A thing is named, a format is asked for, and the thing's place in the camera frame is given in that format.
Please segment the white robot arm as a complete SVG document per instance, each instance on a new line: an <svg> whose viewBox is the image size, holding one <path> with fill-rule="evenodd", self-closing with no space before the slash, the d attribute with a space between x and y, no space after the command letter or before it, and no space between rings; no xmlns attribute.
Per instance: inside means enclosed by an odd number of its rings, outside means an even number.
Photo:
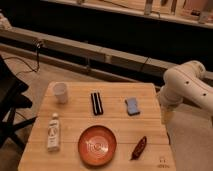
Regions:
<svg viewBox="0 0 213 171"><path fill-rule="evenodd" d="M196 60L176 65L164 72L164 85L157 94L161 122L167 124L173 110L186 98L205 110L213 119L213 87L202 81L206 69Z"/></svg>

